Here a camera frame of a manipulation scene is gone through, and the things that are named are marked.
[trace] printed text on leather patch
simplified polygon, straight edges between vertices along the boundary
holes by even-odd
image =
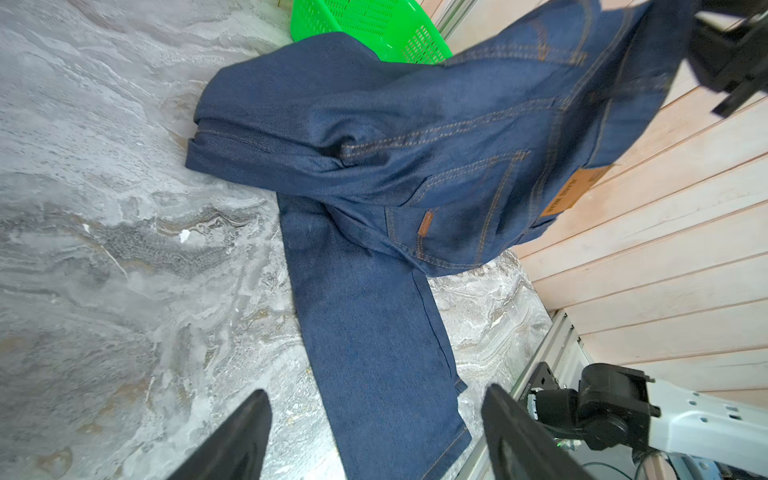
[[[422,220],[422,224],[419,226],[420,237],[427,236],[427,232],[429,232],[429,226],[432,225],[432,218],[434,218],[434,216],[435,214],[433,214],[431,210],[427,210],[427,213],[424,214],[424,219]]]
[[[559,214],[573,207],[576,200],[581,198],[581,195],[587,193],[587,190],[589,190],[592,185],[595,185],[598,180],[611,169],[611,167],[613,167],[613,165],[598,168],[579,168],[576,170],[576,172],[571,175],[571,178],[565,182],[565,185],[563,185],[558,194],[554,196],[552,202],[550,202],[547,208],[544,209],[541,216],[546,217],[548,215]]]

